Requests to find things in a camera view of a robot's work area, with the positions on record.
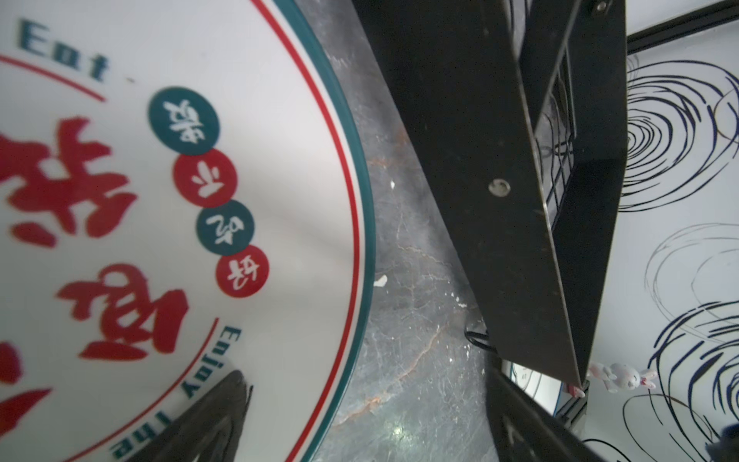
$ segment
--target red chinese character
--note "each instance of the red chinese character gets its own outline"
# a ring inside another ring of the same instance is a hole
[[[218,149],[203,155],[180,155],[172,170],[180,194],[198,207],[218,207],[234,196],[238,178],[228,157]]]
[[[23,376],[21,360],[16,349],[7,342],[0,343],[0,382],[13,385]],[[26,415],[51,389],[31,390],[0,402],[0,438],[18,426]]]
[[[117,173],[89,174],[85,163],[110,156],[110,148],[100,143],[82,143],[78,136],[88,124],[86,118],[69,118],[59,122],[56,131],[58,159],[67,177],[49,179],[40,168],[41,161],[51,158],[49,147],[41,143],[19,143],[0,135],[0,182],[20,177],[25,185],[8,198],[15,208],[27,212],[50,211],[62,229],[76,234],[77,223],[72,205],[90,201],[95,210],[87,217],[90,237],[102,237],[113,231],[136,194],[111,191],[128,184],[129,179]],[[23,222],[11,228],[13,236],[31,244],[53,247],[56,237],[35,222]]]
[[[118,274],[125,278],[123,285],[113,285]],[[117,263],[103,268],[97,282],[72,282],[65,285],[57,294],[60,299],[74,300],[72,317],[78,321],[89,319],[92,301],[105,296],[105,309],[100,318],[100,330],[105,340],[88,343],[80,353],[85,359],[105,359],[109,361],[134,361],[148,355],[145,350],[133,344],[152,340],[154,348],[160,353],[172,353],[180,333],[188,305],[185,292],[180,289],[166,292],[158,300],[149,299],[146,278],[135,266]],[[130,314],[135,320],[129,322]],[[151,331],[143,324],[154,315]]]
[[[269,275],[269,260],[255,245],[249,245],[238,254],[221,257],[216,265],[218,287],[237,299],[259,292]]]

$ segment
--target black panel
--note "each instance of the black panel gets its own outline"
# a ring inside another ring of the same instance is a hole
[[[577,136],[575,161],[619,159],[626,152],[626,1],[612,0],[605,14],[584,1],[568,54]]]
[[[581,377],[590,361],[625,169],[625,148],[621,159],[578,164],[554,229]]]
[[[579,384],[503,3],[354,3],[491,341]],[[491,194],[496,179],[508,195]]]

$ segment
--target black cable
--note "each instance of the black cable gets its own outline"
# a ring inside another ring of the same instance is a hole
[[[565,195],[565,186],[567,185],[567,178],[565,178],[565,171],[564,171],[564,167],[562,166],[562,153],[559,150],[559,145],[562,142],[562,134],[560,133],[559,128],[563,124],[562,124],[562,118],[560,117],[560,113],[559,113],[559,104],[557,103],[556,99],[557,98],[555,98],[554,97],[554,94],[552,93],[551,94],[551,100],[554,102],[554,111],[556,113],[556,117],[555,117],[555,120],[556,120],[556,142],[557,142],[556,158],[557,158],[557,163],[559,164],[559,168],[557,169],[557,173],[556,173],[555,183],[552,185],[552,187],[553,188],[556,188],[556,181],[559,181],[559,177],[560,177],[560,174],[561,174],[561,176],[562,176],[562,196],[560,198],[556,198],[556,196],[555,196],[556,215],[559,215],[559,208],[562,205],[562,199],[564,198],[564,195]],[[567,130],[567,127],[565,127],[565,139],[567,139],[567,132],[566,132],[566,130]]]
[[[542,112],[542,115],[547,119],[547,122],[549,122],[549,131],[551,133],[551,140],[552,140],[552,156],[551,156],[551,163],[549,164],[549,180],[551,181],[551,189],[549,190],[549,193],[547,194],[547,205],[549,204],[549,200],[552,197],[552,194],[554,195],[554,203],[557,204],[559,202],[559,198],[556,194],[556,180],[554,178],[554,158],[555,158],[555,152],[554,152],[554,122],[552,122],[551,118],[546,112]]]
[[[475,332],[473,330],[465,330],[464,331],[465,339],[467,339],[468,342],[473,344],[475,347],[482,348],[485,351],[491,351],[493,353],[496,353],[495,348],[490,346],[488,342],[488,331],[486,330],[485,333],[481,332]]]
[[[567,151],[565,155],[568,159],[568,164],[570,166],[570,175],[572,175],[572,169],[573,169],[573,155],[572,154],[572,142],[574,139],[574,127],[572,126],[572,112],[570,108],[570,93],[566,89],[568,88],[567,85],[565,85],[565,79],[562,77],[562,67],[559,68],[559,71],[556,75],[557,80],[559,81],[560,88],[565,88],[565,114],[567,115],[567,137],[565,139],[565,142],[567,143]]]
[[[539,144],[539,139],[534,137],[534,141],[537,142],[537,152],[539,153],[539,171],[544,174],[544,154],[542,154],[542,147]]]

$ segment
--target red line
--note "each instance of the red line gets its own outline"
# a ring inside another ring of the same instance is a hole
[[[24,63],[23,61],[18,61],[17,59],[13,59],[6,55],[0,55],[0,61],[6,64],[12,64],[13,66],[17,66],[22,69],[29,70],[31,72],[35,72],[36,74],[43,75],[44,77],[52,78],[56,80],[57,82],[61,82],[64,85],[70,86],[73,89],[81,91],[85,95],[92,96],[93,98],[100,101],[101,103],[105,101],[105,98],[103,98],[103,96],[99,95],[98,93],[95,93],[92,90],[87,89],[84,86],[81,86],[80,84],[77,84],[67,78],[64,78],[61,75],[56,75],[54,72],[49,72],[40,67],[36,67],[32,64]]]
[[[187,366],[187,369],[185,369],[185,372],[183,372],[182,375],[180,377],[178,377],[176,381],[174,381],[174,383],[172,384],[172,386],[169,387],[167,389],[167,391],[165,391],[164,394],[159,397],[159,399],[157,399],[156,401],[154,401],[153,403],[151,403],[151,406],[149,406],[146,409],[144,409],[144,411],[141,414],[139,414],[136,417],[134,417],[129,423],[127,423],[126,425],[123,425],[120,429],[116,430],[115,433],[112,433],[111,435],[109,435],[104,440],[100,441],[99,443],[97,443],[97,444],[95,444],[93,446],[90,446],[89,448],[85,449],[84,451],[80,452],[79,454],[73,455],[71,458],[66,459],[64,462],[76,461],[80,457],[83,457],[85,455],[88,455],[90,452],[96,450],[100,446],[103,446],[108,441],[110,441],[113,438],[115,438],[116,436],[120,435],[126,428],[128,428],[131,425],[133,425],[134,423],[136,423],[136,421],[138,419],[142,418],[144,415],[146,415],[147,413],[149,413],[149,411],[152,410],[152,409],[154,409],[154,407],[157,406],[157,404],[159,404],[160,402],[162,402],[162,400],[164,398],[166,398],[166,396],[169,393],[171,393],[171,391],[174,390],[174,388],[177,385],[180,384],[180,382],[185,378],[185,376],[187,375],[187,373],[190,372],[190,369],[192,369],[192,367],[195,365],[195,363],[197,362],[197,360],[200,359],[200,355],[202,355],[203,350],[208,345],[208,342],[211,340],[211,337],[213,336],[213,332],[216,330],[216,326],[218,325],[218,321],[219,321],[218,318],[216,318],[216,320],[213,321],[213,326],[211,327],[211,331],[208,332],[208,337],[205,338],[205,341],[202,343],[202,347],[200,347],[200,349],[197,351],[197,355],[195,355],[195,357],[193,358],[193,360],[190,363],[190,365]]]
[[[338,133],[336,131],[336,127],[333,124],[333,121],[331,120],[331,116],[328,112],[328,108],[326,107],[326,103],[321,98],[321,93],[319,92],[318,87],[316,86],[316,83],[313,81],[313,78],[310,76],[310,73],[308,72],[308,68],[305,66],[303,61],[300,59],[300,55],[295,50],[295,47],[290,43],[290,39],[287,38],[285,35],[285,32],[282,31],[279,24],[277,24],[277,21],[272,16],[270,11],[264,6],[262,3],[262,0],[252,0],[254,3],[254,6],[256,6],[257,10],[264,16],[265,20],[269,23],[270,26],[272,26],[272,30],[274,30],[275,34],[277,34],[277,37],[279,37],[280,41],[282,42],[282,45],[285,47],[287,52],[290,54],[290,57],[295,61],[296,66],[298,69],[300,69],[300,73],[303,74],[303,78],[305,79],[305,82],[308,84],[308,87],[310,88],[310,91],[313,93],[313,97],[316,99],[316,103],[319,105],[319,109],[321,110],[321,113],[323,114],[324,119],[326,120],[326,124],[328,125],[329,132],[331,132],[331,138],[333,138],[333,143],[336,145],[336,151],[338,152],[338,158],[341,161],[341,170],[344,172],[344,179],[347,183],[347,191],[349,192],[349,204],[352,211],[352,225],[353,225],[353,235],[354,235],[354,277],[352,280],[352,292],[351,296],[349,298],[349,313],[347,314],[347,321],[344,324],[344,335],[341,336],[341,343],[338,347],[338,353],[336,355],[336,360],[333,362],[333,367],[331,368],[331,374],[328,377],[328,381],[326,382],[326,386],[323,389],[323,392],[321,393],[321,397],[319,398],[319,402],[316,405],[316,408],[313,410],[313,414],[310,415],[310,419],[308,420],[308,424],[305,426],[305,429],[303,429],[303,433],[301,433],[300,438],[298,439],[298,442],[293,447],[293,450],[290,451],[290,454],[287,457],[286,462],[292,462],[295,457],[298,455],[298,452],[305,443],[305,440],[308,437],[308,434],[310,433],[310,429],[313,427],[314,423],[316,422],[316,419],[318,419],[318,416],[321,412],[321,408],[324,405],[324,402],[326,401],[326,398],[328,397],[328,393],[331,390],[331,385],[333,384],[333,381],[336,379],[336,373],[338,372],[338,367],[341,365],[341,357],[344,355],[344,349],[347,346],[347,340],[349,338],[349,331],[352,328],[352,320],[354,318],[354,304],[355,299],[357,297],[357,281],[359,278],[359,220],[357,218],[357,205],[354,198],[354,188],[352,187],[352,181],[351,176],[349,173],[349,165],[347,164],[347,159],[344,156],[344,149],[341,147],[341,141],[339,140]]]

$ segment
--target metal wire rack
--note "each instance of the metal wire rack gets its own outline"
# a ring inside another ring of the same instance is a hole
[[[520,54],[528,22],[529,0],[508,0],[511,38],[514,53]],[[574,168],[573,137],[574,117],[571,110],[571,95],[567,85],[566,60],[556,76],[536,127],[536,155],[539,161],[539,181],[544,192],[547,218],[554,228],[560,206]]]

